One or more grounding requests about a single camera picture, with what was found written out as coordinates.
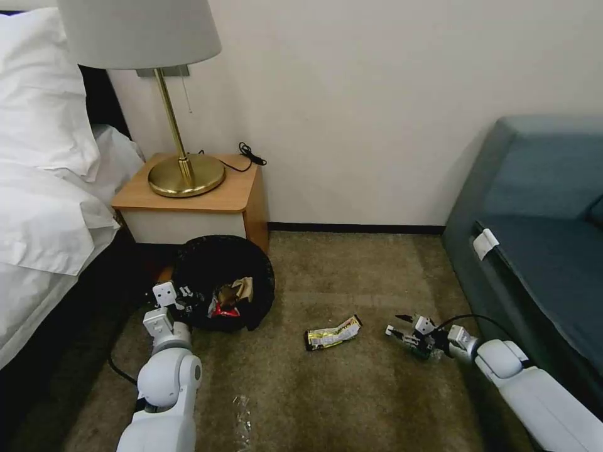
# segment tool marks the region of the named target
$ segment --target bed frame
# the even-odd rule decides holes
[[[80,67],[91,124],[129,136],[105,70]],[[129,315],[150,287],[126,229],[0,371],[0,450],[60,450]]]

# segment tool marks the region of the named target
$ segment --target trash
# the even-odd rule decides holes
[[[360,331],[362,322],[356,314],[335,328],[323,328],[321,330],[308,330],[303,334],[306,350],[321,350],[323,348],[339,345],[347,340],[353,339]]]
[[[232,284],[224,284],[214,291],[212,302],[207,310],[207,318],[216,316],[240,317],[239,306],[253,300],[253,278],[247,276]]]
[[[237,395],[232,403],[235,405],[235,451],[251,452],[251,411],[249,398],[246,395]]]

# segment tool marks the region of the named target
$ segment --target clear plastic bag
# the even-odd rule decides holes
[[[246,395],[237,395],[232,403],[235,406],[235,451],[251,452],[251,411],[249,398]]]

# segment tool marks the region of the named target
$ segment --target white wall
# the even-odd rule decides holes
[[[190,151],[268,160],[272,221],[444,224],[492,122],[603,113],[600,0],[213,0],[224,50],[169,87]],[[152,80],[112,72],[171,151]]]

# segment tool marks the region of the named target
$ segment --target brass lamp base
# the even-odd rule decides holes
[[[224,165],[217,158],[189,154],[186,160],[174,156],[156,164],[149,172],[149,185],[158,195],[188,198],[213,190],[225,176]]]

